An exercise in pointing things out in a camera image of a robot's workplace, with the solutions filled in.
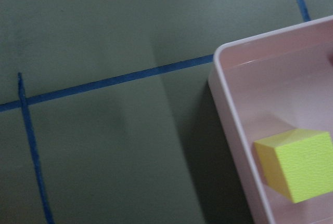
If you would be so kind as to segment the yellow foam block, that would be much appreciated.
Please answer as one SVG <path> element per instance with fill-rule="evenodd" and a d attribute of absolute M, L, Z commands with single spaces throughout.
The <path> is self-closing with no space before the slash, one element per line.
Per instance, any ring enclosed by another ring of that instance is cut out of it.
<path fill-rule="evenodd" d="M 293 203 L 332 192 L 332 139 L 327 131 L 292 129 L 256 140 L 267 185 Z"/>

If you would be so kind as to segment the pink plastic bin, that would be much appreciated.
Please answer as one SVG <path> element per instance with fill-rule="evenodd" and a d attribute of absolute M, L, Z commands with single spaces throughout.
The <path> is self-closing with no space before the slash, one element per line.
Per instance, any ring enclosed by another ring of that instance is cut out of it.
<path fill-rule="evenodd" d="M 208 78 L 255 223 L 332 223 L 332 194 L 294 204 L 264 181 L 254 141 L 332 132 L 332 17 L 221 45 Z"/>

